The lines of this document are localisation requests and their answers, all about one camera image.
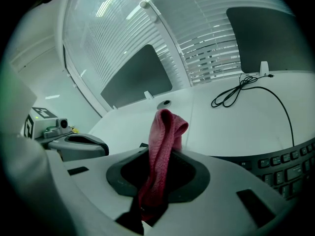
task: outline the white wall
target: white wall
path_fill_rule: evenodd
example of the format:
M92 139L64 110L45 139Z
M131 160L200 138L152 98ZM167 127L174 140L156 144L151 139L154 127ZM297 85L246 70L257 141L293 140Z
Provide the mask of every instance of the white wall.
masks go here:
M6 50L7 60L15 71L20 71L37 56L55 46L54 25L60 0L41 4L20 20Z
M77 127L81 133L88 133L100 120L79 90L73 87L72 79L67 77L55 49L29 63L19 72L19 76L36 94L35 107L46 107L58 117L67 118L69 125ZM45 99L52 95L60 96Z

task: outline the desk surface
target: desk surface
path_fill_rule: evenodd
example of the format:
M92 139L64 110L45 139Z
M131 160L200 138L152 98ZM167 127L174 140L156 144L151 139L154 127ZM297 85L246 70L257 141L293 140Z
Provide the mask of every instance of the desk surface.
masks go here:
M107 113L90 131L120 153L148 143L157 105L168 108L189 123L183 148L205 155L242 156L269 153L292 146L289 123L278 100L261 89L242 91L231 108L211 108L221 92L238 85L238 77L213 81L143 100ZM276 73L252 86L273 91L291 119L295 145L315 137L315 74Z

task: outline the keyboard key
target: keyboard key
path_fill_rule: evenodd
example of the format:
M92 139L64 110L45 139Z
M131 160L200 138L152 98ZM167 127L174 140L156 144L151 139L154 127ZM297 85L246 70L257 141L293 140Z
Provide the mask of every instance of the keyboard key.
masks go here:
M269 186L272 186L273 185L272 174L264 175L264 182L268 184Z
M271 158L271 164L272 164L272 166L276 166L276 165L281 164L280 157L276 156L276 157Z
M305 182L305 183L309 183L309 182L310 182L310 179L311 179L310 174L304 176L304 182Z
M252 169L252 162L251 161L240 162L240 165L246 170Z
M267 168L270 166L270 162L269 162L269 159L261 159L258 161L258 166L260 168Z
M297 158L299 158L299 152L297 151L291 152L291 159L294 160Z
M312 150L313 150L312 145L308 145L308 146L307 146L307 151L310 153Z
M300 149L301 155L306 155L307 154L307 150L305 147Z
M279 171L275 173L275 184L282 184L284 182L284 172Z
M286 199L290 195L289 185L282 186L280 188L280 194Z
M291 195L295 195L302 191L302 180L297 180L293 183L291 183Z
M282 161L283 163L289 162L289 161L290 161L290 155L289 155L289 154L284 154L284 155L282 155L282 156L281 156L281 161Z
M307 161L303 162L303 170L304 170L304 172L308 172L308 171L310 171L310 169L311 169L310 161L307 160Z
M315 157L312 157L310 159L310 162L311 162L311 166L314 167L315 166Z
M302 174L302 168L301 168L301 165L296 165L290 169L287 169L285 171L285 179L286 181L290 181L296 177L299 177L301 176Z

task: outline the black cable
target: black cable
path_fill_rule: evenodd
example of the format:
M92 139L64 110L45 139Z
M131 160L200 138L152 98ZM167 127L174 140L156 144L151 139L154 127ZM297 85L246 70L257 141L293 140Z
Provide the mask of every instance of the black cable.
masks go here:
M261 76L261 77L258 77L258 78L253 77L253 76L248 76L248 77L246 77L246 78L243 79L243 80L241 80L241 77L239 77L240 84L239 84L238 86L234 87L234 88L231 88L231 89L229 89L229 90L226 90L226 91L220 93L220 94L211 102L211 107L217 108L218 106L223 105L225 108L229 108L229 107L231 107L231 106L235 103L235 101L236 101L238 95L240 94L241 90L264 89L264 90L270 92L271 94L273 94L273 95L277 98L277 100L281 103L281 105L282 105L282 107L283 107L283 109L284 109L284 111L285 111L286 117L287 117L287 119L288 119L288 121L289 121L289 124L290 124L291 136L292 136L292 145L293 145L293 147L294 147L294 137L293 137L293 130L292 130L292 125L291 125L291 120L290 120L289 114L287 113L287 111L286 111L286 109L285 109L284 104L281 102L281 100L279 99L279 97L277 97L275 93L273 93L272 91L270 91L270 90L267 89L267 88L263 88L263 87L243 88L244 86L246 86L246 85L248 85L248 84L251 84L251 83L256 82L258 79L261 79L261 78L264 78L264 77L270 77L270 78L272 78L273 76L274 76L274 75L272 75L272 74L265 75L265 76ZM220 98L221 96L225 95L225 94L228 93L228 92L230 92L230 93L229 93L221 102L217 103L217 99ZM233 101L230 105L225 105L225 102L226 102L227 100L229 100L235 93L237 93L237 95L236 95L234 101Z

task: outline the black slot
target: black slot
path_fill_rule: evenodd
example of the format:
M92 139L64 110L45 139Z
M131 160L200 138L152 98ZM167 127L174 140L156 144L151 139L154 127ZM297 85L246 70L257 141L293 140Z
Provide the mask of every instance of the black slot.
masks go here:
M88 170L89 169L87 167L79 167L79 168L74 168L74 169L68 170L68 173L70 176L72 176L72 175L76 175L76 174L79 174L79 173L82 173L82 172L85 172Z
M74 142L74 143L82 143L82 144L95 144L95 142L85 138L84 136L76 135L76 136L70 136L66 138L67 142Z
M259 228L275 218L275 215L252 190L239 191L236 194Z
M140 147L140 148L141 148L141 147L148 148L148 147L149 147L149 145L148 145L148 144L141 143L139 147Z
M134 197L149 176L149 150L144 149L120 162L106 172L109 184L123 196ZM169 203L190 202L208 186L210 173L201 163L172 151L165 183L165 198Z

